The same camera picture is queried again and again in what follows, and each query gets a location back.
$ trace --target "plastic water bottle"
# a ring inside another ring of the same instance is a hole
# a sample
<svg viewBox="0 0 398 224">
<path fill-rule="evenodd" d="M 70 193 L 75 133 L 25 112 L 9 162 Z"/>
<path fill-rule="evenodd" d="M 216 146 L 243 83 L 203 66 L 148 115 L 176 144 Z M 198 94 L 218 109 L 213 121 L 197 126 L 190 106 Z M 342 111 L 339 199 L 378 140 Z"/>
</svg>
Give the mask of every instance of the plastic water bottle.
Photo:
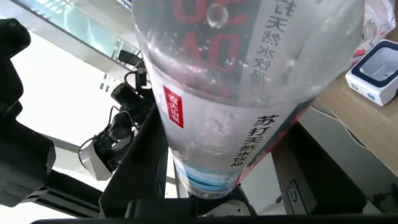
<svg viewBox="0 0 398 224">
<path fill-rule="evenodd" d="M 363 4 L 134 0 L 134 29 L 189 192 L 231 192 L 348 68 Z"/>
</svg>

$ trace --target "red logo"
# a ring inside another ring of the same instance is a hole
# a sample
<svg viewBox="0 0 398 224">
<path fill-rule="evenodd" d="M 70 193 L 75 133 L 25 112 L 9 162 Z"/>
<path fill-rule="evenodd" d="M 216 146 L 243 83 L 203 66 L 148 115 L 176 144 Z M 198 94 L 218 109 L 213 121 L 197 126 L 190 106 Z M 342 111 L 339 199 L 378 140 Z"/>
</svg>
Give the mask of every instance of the red logo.
<svg viewBox="0 0 398 224">
<path fill-rule="evenodd" d="M 169 111 L 169 118 L 178 126 L 184 128 L 184 120 L 182 116 L 182 99 L 181 96 L 170 91 L 166 86 L 163 86 L 166 96 L 167 110 Z"/>
</svg>

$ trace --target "white box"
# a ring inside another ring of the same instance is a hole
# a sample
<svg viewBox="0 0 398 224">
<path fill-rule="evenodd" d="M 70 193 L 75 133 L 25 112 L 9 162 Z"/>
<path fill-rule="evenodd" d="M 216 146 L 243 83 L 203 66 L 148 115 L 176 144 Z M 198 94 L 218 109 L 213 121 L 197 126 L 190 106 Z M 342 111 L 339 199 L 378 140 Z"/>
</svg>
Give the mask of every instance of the white box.
<svg viewBox="0 0 398 224">
<path fill-rule="evenodd" d="M 351 89 L 384 106 L 398 90 L 398 43 L 378 42 L 346 74 Z"/>
</svg>

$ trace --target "white wall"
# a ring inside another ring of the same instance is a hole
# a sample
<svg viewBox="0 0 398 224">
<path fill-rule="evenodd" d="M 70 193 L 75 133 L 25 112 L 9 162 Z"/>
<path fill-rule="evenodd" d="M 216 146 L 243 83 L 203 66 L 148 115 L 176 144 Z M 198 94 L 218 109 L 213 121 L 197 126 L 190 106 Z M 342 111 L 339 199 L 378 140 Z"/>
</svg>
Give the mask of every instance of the white wall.
<svg viewBox="0 0 398 224">
<path fill-rule="evenodd" d="M 106 126 L 116 102 L 100 90 L 104 73 L 41 37 L 12 62 L 24 85 L 18 121 L 80 145 Z"/>
<path fill-rule="evenodd" d="M 270 154 L 242 181 L 242 189 L 257 213 L 275 203 L 281 193 Z"/>
</svg>

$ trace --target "black cable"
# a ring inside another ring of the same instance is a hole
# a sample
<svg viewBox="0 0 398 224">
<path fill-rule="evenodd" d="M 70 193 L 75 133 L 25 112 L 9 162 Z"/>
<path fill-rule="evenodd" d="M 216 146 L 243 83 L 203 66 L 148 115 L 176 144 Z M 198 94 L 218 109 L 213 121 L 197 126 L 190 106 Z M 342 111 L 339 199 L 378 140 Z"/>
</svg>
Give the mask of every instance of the black cable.
<svg viewBox="0 0 398 224">
<path fill-rule="evenodd" d="M 132 89 L 133 91 L 137 91 L 134 87 L 132 87 L 132 85 L 130 85 L 129 84 L 129 82 L 127 82 L 127 77 L 129 76 L 129 75 L 131 75 L 131 74 L 135 74 L 135 75 L 137 75 L 137 72 L 127 72 L 127 74 L 125 74 L 124 75 L 124 82 L 126 83 L 126 85 L 130 88 L 130 89 Z"/>
<path fill-rule="evenodd" d="M 275 204 L 279 203 L 282 201 L 282 196 L 279 196 L 276 200 L 275 200 Z"/>
<path fill-rule="evenodd" d="M 137 131 L 139 131 L 139 128 L 137 127 L 136 122 L 135 122 L 135 121 L 133 120 L 133 118 L 130 116 L 129 112 L 124 110 L 124 111 L 122 111 L 122 113 L 127 114 L 127 116 L 130 118 L 130 121 L 131 121 L 132 125 L 134 125 L 134 127 L 136 128 Z"/>
<path fill-rule="evenodd" d="M 396 184 L 391 184 L 391 192 L 375 194 L 368 198 L 368 200 L 372 202 L 380 212 L 385 212 L 381 208 L 381 203 L 387 199 L 387 196 L 391 196 L 396 206 L 398 206 L 398 186 L 396 186 Z"/>
<path fill-rule="evenodd" d="M 116 109 L 116 110 L 120 111 L 119 108 L 117 108 L 116 106 L 112 106 L 112 107 L 111 107 L 111 111 L 109 112 L 109 119 L 108 119 L 108 124 L 106 125 L 106 127 L 105 127 L 100 133 L 98 133 L 97 135 L 95 135 L 95 136 L 93 136 L 93 137 L 87 139 L 87 140 L 79 147 L 79 150 L 78 150 L 78 152 L 77 152 L 77 156 L 79 157 L 80 164 L 81 164 L 85 169 L 87 169 L 87 168 L 86 168 L 86 166 L 84 165 L 84 163 L 83 163 L 83 161 L 82 161 L 82 159 L 81 159 L 81 157 L 80 157 L 80 152 L 81 152 L 81 150 L 83 149 L 83 146 L 84 146 L 85 144 L 87 144 L 87 143 L 88 143 L 89 141 L 91 141 L 91 140 L 95 140 L 95 139 L 101 138 L 102 135 L 103 135 L 105 132 L 108 131 L 108 129 L 109 129 L 110 126 L 111 126 L 111 120 L 112 120 L 113 109 Z"/>
</svg>

